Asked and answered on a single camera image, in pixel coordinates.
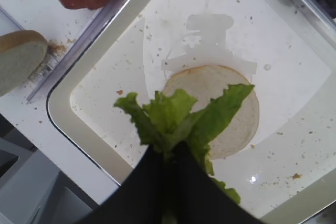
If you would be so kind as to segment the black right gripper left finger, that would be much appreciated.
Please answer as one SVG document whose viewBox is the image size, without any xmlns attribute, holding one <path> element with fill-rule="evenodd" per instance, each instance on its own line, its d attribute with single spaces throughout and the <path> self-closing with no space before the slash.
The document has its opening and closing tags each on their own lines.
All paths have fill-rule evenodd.
<svg viewBox="0 0 336 224">
<path fill-rule="evenodd" d="M 163 168 L 162 155 L 148 147 L 122 185 L 78 223 L 161 223 Z"/>
</svg>

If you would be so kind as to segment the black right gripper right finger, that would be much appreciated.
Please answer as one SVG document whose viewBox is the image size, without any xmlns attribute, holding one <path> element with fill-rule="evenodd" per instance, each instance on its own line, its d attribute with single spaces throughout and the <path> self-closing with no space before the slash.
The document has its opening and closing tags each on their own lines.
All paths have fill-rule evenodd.
<svg viewBox="0 0 336 224">
<path fill-rule="evenodd" d="M 185 142 L 173 148 L 170 169 L 171 208 L 177 223 L 262 223 L 224 194 Z"/>
</svg>

